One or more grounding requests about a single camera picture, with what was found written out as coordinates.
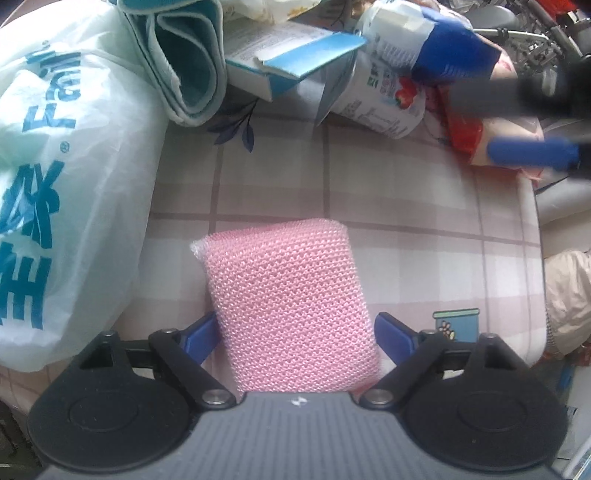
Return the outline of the pink knitted sponge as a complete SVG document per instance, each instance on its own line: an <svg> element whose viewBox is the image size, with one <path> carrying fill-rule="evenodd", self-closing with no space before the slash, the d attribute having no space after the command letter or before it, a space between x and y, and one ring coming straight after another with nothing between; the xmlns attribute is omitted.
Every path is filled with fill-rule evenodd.
<svg viewBox="0 0 591 480"><path fill-rule="evenodd" d="M192 242L239 393L359 392L380 354L349 234L324 218Z"/></svg>

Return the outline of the red cream plush doll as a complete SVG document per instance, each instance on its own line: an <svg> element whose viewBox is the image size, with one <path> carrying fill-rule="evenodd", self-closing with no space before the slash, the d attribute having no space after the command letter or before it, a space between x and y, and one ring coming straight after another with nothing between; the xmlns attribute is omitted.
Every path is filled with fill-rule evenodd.
<svg viewBox="0 0 591 480"><path fill-rule="evenodd" d="M538 141L544 133L537 118L472 119L451 111L450 86L425 84L419 86L425 93L425 113L420 134L438 147L452 154L462 166L492 167L495 165L487 153L491 140L497 137Z"/></svg>

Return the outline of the white blue wipes pack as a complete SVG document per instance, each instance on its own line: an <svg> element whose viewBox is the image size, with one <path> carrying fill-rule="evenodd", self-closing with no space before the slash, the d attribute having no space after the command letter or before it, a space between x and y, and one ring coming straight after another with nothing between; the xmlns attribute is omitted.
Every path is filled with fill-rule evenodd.
<svg viewBox="0 0 591 480"><path fill-rule="evenodd" d="M501 56L461 16L411 1L374 2L356 32L370 56L426 84L489 77Z"/></svg>

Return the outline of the pink plaid tablecloth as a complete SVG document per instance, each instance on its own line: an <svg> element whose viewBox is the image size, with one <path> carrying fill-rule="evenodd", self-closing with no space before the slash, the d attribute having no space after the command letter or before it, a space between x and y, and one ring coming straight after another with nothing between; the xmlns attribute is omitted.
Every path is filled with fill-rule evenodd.
<svg viewBox="0 0 591 480"><path fill-rule="evenodd" d="M109 329L144 339L208 311L193 241L312 218L346 227L371 314L415 330L438 311L473 309L527 364L546 344L538 216L531 181L462 166L420 134L399 140L332 119L301 98L259 103L254 145L214 127L165 131L137 271ZM34 372L1 363L1 399L26 411L73 356Z"/></svg>

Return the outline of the white tissue pack strawberry print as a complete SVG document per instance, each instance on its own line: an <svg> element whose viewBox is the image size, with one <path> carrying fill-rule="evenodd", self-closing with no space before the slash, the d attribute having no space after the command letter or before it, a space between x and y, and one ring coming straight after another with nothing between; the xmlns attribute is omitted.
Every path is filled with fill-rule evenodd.
<svg viewBox="0 0 591 480"><path fill-rule="evenodd" d="M315 123L331 113L392 139L408 136L423 120L426 93L410 77L358 50L325 69Z"/></svg>

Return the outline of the white blue paper box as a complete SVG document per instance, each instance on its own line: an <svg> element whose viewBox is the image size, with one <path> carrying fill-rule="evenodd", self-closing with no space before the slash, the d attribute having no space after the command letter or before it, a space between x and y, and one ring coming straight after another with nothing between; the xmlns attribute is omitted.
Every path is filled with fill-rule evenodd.
<svg viewBox="0 0 591 480"><path fill-rule="evenodd" d="M224 25L223 42L228 84L272 102L367 40L294 21L270 25L242 18Z"/></svg>

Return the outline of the white plastic bag blue print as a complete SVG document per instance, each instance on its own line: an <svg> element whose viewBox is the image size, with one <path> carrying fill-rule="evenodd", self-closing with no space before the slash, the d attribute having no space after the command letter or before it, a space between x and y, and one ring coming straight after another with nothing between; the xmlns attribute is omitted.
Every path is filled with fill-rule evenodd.
<svg viewBox="0 0 591 480"><path fill-rule="evenodd" d="M167 118L119 12L59 1L1 30L1 363L76 355L124 309Z"/></svg>

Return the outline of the teal folded towel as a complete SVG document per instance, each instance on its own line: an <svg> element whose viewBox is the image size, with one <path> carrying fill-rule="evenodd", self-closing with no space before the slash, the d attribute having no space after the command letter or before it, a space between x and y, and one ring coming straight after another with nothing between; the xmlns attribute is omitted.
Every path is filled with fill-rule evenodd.
<svg viewBox="0 0 591 480"><path fill-rule="evenodd" d="M171 121L197 127L228 87L219 1L116 1Z"/></svg>

